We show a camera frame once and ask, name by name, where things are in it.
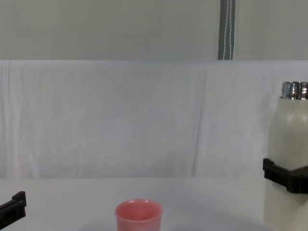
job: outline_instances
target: black bracket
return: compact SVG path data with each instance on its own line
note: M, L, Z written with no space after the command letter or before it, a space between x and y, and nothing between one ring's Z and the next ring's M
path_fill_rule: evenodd
M264 178L286 187L287 191L308 194L308 167L287 170L264 158L263 170Z
M26 216L26 193L24 191L12 197L9 202L0 205L0 230Z

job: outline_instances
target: bottle cap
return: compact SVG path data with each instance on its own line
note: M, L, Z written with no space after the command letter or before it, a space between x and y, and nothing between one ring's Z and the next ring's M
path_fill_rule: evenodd
M281 98L286 100L308 100L308 82L284 82Z

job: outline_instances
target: white table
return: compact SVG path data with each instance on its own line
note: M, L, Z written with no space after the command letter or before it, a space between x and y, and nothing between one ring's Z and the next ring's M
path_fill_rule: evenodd
M26 217L5 231L116 231L114 208L150 198L162 231L266 231L264 179L0 180L0 203L25 191Z

